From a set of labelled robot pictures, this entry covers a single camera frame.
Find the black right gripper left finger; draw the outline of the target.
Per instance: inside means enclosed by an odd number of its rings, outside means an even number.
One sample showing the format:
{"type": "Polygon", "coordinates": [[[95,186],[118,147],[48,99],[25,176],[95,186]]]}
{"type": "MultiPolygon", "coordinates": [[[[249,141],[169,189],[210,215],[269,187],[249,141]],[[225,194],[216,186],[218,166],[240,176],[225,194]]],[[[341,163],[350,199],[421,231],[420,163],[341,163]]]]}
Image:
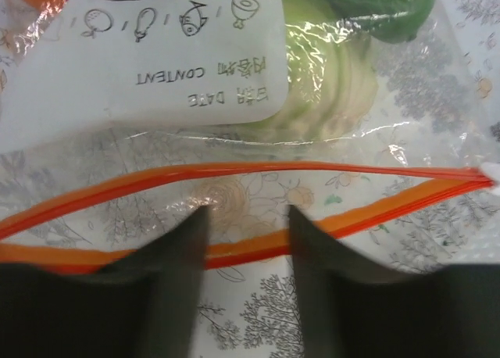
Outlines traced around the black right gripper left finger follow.
{"type": "Polygon", "coordinates": [[[1,267],[4,357],[186,357],[202,287],[209,211],[92,274],[1,267]]]}

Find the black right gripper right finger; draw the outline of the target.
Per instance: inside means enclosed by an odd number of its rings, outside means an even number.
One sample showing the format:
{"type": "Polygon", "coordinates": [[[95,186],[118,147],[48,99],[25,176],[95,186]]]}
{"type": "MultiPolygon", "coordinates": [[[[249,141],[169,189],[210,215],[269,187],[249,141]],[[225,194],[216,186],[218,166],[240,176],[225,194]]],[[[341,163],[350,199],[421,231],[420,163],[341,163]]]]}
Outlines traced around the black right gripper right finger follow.
{"type": "Polygon", "coordinates": [[[305,356],[498,356],[498,265],[408,273],[329,236],[295,206],[288,226],[305,356]]]}

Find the clear zip top bag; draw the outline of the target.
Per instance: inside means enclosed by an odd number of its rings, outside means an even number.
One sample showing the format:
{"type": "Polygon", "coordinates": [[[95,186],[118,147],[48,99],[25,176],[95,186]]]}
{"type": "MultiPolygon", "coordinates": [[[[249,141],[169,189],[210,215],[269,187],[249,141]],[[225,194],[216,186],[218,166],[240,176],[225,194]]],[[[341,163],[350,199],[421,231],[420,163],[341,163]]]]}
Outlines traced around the clear zip top bag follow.
{"type": "Polygon", "coordinates": [[[371,37],[378,90],[340,137],[239,126],[288,95],[282,0],[1,0],[1,260],[103,267],[209,211],[211,267],[289,253],[288,208],[424,272],[499,215],[499,153],[439,0],[371,37]]]}

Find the fake green cabbage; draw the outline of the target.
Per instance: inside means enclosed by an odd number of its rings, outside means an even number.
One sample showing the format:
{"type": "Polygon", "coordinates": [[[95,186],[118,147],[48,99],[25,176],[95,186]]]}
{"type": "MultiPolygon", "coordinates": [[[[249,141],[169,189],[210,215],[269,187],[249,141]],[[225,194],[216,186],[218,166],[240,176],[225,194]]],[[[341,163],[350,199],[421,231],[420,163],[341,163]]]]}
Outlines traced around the fake green cabbage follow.
{"type": "Polygon", "coordinates": [[[278,113],[242,124],[240,136],[263,143],[342,136],[372,107],[377,76],[371,37],[352,28],[327,0],[282,0],[289,91],[278,113]]]}

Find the fake green cucumber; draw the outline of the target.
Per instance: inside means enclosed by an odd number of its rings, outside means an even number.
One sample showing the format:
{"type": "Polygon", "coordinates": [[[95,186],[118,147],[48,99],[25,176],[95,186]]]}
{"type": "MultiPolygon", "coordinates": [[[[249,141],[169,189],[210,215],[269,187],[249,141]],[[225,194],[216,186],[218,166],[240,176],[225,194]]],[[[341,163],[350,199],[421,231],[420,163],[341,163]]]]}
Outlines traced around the fake green cucumber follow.
{"type": "Polygon", "coordinates": [[[379,41],[412,41],[429,17],[434,0],[333,0],[345,18],[379,41]]]}

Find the floral tablecloth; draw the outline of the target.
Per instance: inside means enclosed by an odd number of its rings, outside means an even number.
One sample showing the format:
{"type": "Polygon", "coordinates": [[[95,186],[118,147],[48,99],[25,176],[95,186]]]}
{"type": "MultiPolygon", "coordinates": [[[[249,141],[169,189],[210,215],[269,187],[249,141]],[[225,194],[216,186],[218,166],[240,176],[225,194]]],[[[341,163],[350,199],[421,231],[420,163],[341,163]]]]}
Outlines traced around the floral tablecloth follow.
{"type": "Polygon", "coordinates": [[[1,0],[2,356],[498,356],[478,92],[439,0],[1,0]]]}

